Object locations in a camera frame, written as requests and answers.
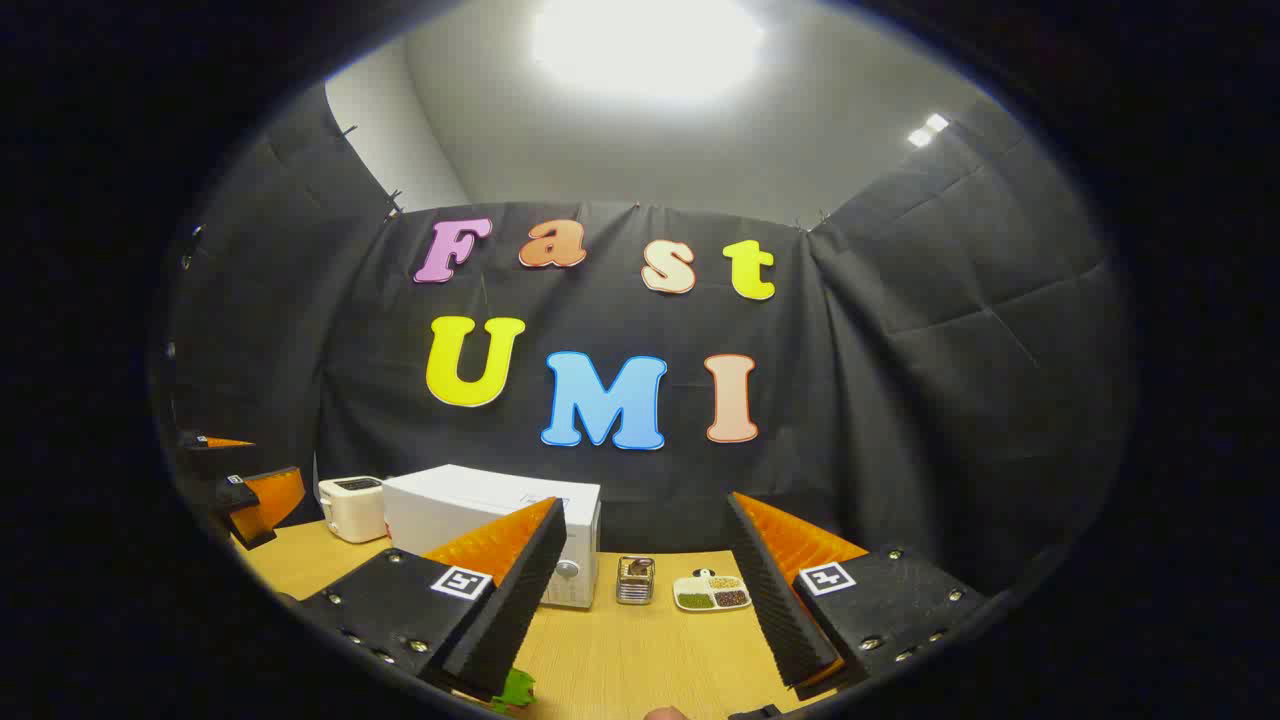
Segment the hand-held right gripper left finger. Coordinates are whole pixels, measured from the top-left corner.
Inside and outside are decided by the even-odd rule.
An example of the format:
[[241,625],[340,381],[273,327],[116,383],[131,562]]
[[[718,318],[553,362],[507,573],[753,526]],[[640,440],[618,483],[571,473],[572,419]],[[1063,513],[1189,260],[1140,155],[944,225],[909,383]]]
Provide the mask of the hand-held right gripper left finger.
[[298,602],[315,626],[421,682],[503,693],[567,539],[548,497],[428,553],[390,548]]

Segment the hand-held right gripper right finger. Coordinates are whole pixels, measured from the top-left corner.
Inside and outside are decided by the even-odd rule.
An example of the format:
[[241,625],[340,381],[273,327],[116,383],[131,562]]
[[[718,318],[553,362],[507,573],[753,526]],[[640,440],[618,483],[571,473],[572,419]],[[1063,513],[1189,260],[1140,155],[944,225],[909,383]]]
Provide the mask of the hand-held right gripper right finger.
[[864,550],[732,492],[730,550],[782,683],[828,691],[924,659],[986,594],[902,546]]

